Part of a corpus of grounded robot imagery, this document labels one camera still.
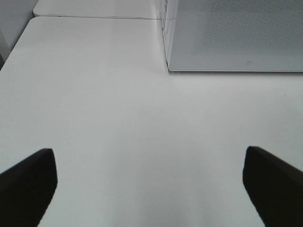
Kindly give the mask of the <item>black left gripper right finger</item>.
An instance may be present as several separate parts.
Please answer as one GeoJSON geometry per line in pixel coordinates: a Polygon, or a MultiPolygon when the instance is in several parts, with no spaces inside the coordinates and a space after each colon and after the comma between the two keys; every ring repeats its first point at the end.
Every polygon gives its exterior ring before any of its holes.
{"type": "Polygon", "coordinates": [[[255,146],[246,150],[244,188],[267,227],[303,225],[303,173],[270,152],[255,146]]]}

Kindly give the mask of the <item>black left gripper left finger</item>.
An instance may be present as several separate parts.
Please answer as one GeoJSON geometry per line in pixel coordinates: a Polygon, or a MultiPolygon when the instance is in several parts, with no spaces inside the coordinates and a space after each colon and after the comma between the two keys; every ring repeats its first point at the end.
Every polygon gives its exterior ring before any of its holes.
{"type": "Polygon", "coordinates": [[[36,227],[57,188],[54,152],[41,149],[0,174],[0,225],[36,227]]]}

